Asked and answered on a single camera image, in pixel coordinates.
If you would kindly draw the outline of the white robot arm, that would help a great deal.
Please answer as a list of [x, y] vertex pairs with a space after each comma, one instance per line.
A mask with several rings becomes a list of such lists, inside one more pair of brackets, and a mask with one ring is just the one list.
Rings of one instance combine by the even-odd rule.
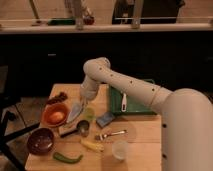
[[83, 65], [80, 96], [91, 101], [107, 83], [161, 116], [162, 171], [213, 171], [213, 103], [203, 93], [175, 91], [110, 69], [105, 57]]

